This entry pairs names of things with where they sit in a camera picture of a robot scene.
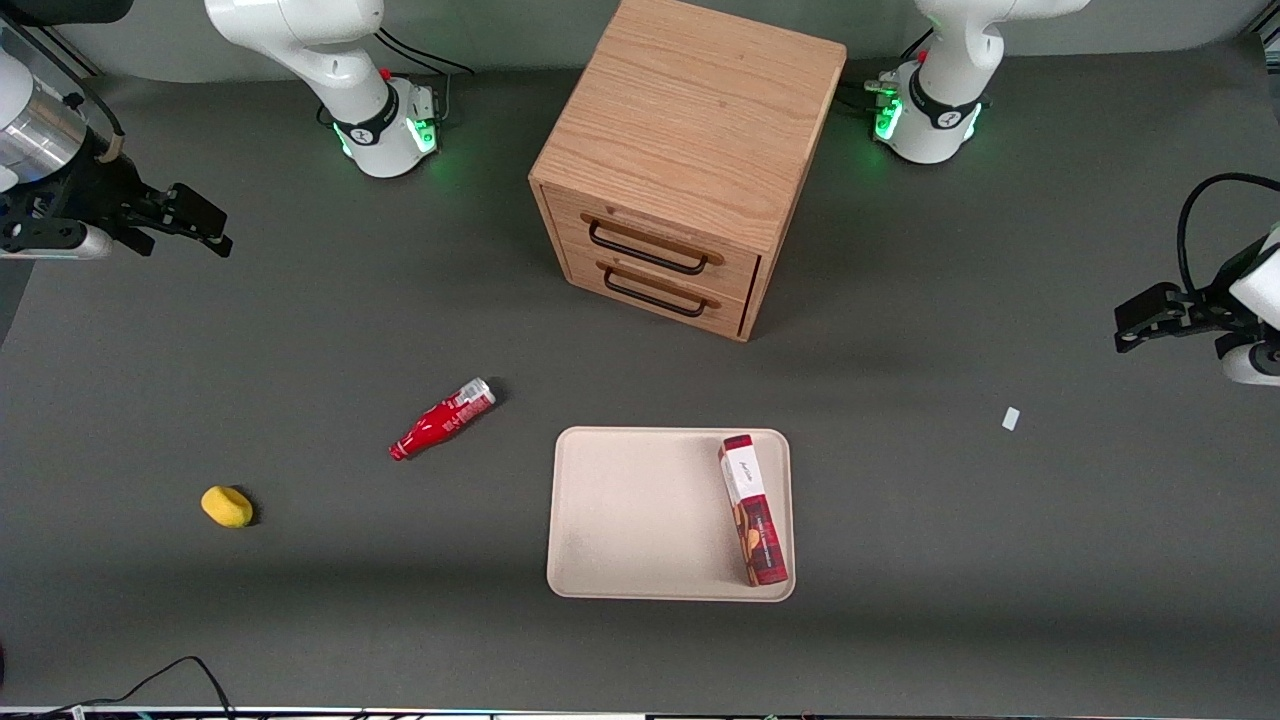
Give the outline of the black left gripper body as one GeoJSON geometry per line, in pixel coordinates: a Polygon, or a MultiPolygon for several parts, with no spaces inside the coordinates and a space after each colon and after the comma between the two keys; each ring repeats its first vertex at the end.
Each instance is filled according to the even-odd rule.
{"type": "Polygon", "coordinates": [[[1263,241],[1256,240],[1224,261],[1208,284],[1196,287],[1190,275],[1187,242],[1178,241],[1178,269],[1185,286],[1185,295],[1194,307],[1193,314],[1198,316],[1198,320],[1193,322],[1194,325],[1212,324],[1239,336],[1262,334],[1257,315],[1230,293],[1231,284],[1244,277],[1262,249],[1263,241]]]}

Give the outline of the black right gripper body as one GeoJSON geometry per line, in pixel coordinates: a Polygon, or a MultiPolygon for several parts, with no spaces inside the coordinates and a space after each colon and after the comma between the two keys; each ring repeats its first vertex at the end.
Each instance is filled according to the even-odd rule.
{"type": "Polygon", "coordinates": [[[42,179],[3,191],[4,258],[105,258],[122,242],[142,256],[148,232],[177,234],[166,195],[146,184],[132,161],[76,158],[42,179]]]}

